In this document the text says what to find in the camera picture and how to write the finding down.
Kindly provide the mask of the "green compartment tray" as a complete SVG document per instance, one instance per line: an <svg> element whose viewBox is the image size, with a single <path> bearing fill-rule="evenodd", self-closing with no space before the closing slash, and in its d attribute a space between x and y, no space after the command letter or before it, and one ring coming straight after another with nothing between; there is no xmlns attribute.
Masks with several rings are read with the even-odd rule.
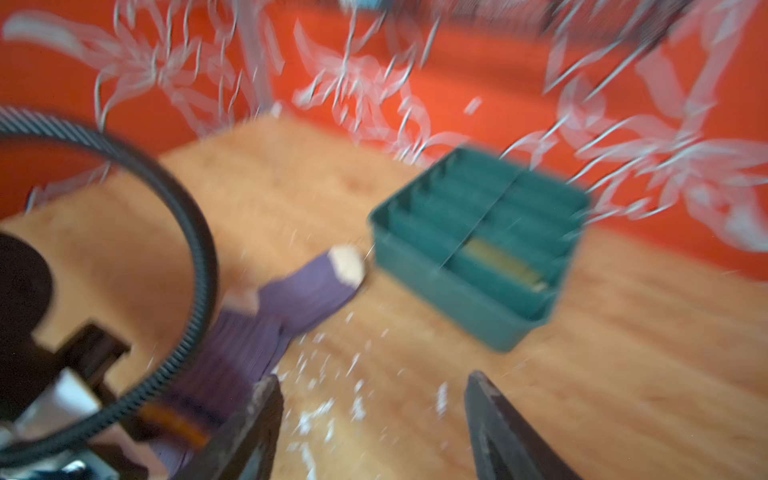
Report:
<svg viewBox="0 0 768 480"><path fill-rule="evenodd" d="M498 352L546 324L591 198L545 172L456 148L371 211L375 260Z"/></svg>

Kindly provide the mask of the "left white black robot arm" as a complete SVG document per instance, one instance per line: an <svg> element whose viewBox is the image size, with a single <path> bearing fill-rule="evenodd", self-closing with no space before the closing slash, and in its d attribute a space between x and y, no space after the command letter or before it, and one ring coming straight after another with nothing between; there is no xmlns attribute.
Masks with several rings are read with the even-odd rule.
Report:
<svg viewBox="0 0 768 480"><path fill-rule="evenodd" d="M1 467L26 467L74 449L165 393L197 353L214 315L219 267L212 233L198 204L156 160L126 141L74 120L12 105L1 107L3 137L52 139L93 150L148 186L175 217L191 253L194 291L186 329L175 349L141 383L96 413L39 440L1 451Z"/></svg>

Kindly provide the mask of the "green striped sock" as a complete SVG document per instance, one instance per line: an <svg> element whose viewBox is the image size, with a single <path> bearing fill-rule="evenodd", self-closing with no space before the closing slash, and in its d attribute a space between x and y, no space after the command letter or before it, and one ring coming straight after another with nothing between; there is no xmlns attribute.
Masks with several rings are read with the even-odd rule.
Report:
<svg viewBox="0 0 768 480"><path fill-rule="evenodd" d="M463 245L462 250L499 275L508 277L534 292L540 292L549 287L545 277L529 264L481 238L470 238Z"/></svg>

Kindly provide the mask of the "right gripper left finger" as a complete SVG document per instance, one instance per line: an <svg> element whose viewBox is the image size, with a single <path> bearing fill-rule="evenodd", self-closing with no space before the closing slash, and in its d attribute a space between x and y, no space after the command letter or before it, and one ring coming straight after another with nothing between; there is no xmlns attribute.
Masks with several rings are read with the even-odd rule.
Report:
<svg viewBox="0 0 768 480"><path fill-rule="evenodd" d="M253 388L244 405L175 475L177 480L269 479L283 416L284 398L275 375Z"/></svg>

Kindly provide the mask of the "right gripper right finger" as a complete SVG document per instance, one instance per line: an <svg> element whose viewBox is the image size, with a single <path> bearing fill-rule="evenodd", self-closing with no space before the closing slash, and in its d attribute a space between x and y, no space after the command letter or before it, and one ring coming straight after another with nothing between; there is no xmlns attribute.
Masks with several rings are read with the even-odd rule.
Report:
<svg viewBox="0 0 768 480"><path fill-rule="evenodd" d="M469 375L464 405L479 479L581 479L483 372Z"/></svg>

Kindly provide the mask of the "purple striped sock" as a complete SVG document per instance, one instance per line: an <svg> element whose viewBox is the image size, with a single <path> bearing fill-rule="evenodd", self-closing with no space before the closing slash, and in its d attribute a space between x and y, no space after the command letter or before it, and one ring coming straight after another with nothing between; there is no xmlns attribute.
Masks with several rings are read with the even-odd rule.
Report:
<svg viewBox="0 0 768 480"><path fill-rule="evenodd" d="M292 340L354 298L365 274L360 250L341 244L259 288L230 288L198 355L157 406L171 421L214 433L274 370Z"/></svg>

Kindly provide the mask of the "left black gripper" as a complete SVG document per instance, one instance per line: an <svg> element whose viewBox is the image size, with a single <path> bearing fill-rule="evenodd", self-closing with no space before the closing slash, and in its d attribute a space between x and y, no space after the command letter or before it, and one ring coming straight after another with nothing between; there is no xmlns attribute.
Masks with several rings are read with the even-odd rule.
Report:
<svg viewBox="0 0 768 480"><path fill-rule="evenodd" d="M1 445L31 442L98 412L113 399L109 369L130 350L89 322L56 351L33 332L54 297L48 263L31 245L1 236ZM118 425L43 460L4 467L4 479L147 479L150 466Z"/></svg>

